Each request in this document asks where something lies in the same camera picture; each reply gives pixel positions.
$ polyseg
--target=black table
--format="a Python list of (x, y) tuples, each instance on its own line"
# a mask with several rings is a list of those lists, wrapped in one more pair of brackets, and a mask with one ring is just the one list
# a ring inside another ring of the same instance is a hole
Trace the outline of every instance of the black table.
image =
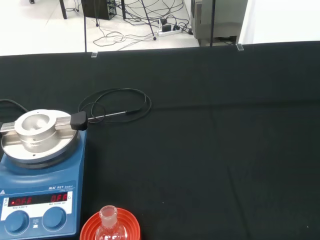
[[(139, 121), (89, 126), (82, 224), (111, 204), (143, 240), (318, 239), (319, 55), (305, 42), (6, 56), (0, 96), (70, 113), (107, 88), (152, 99)], [(134, 96), (113, 97), (110, 110)], [(0, 106), (4, 122), (20, 114)]]

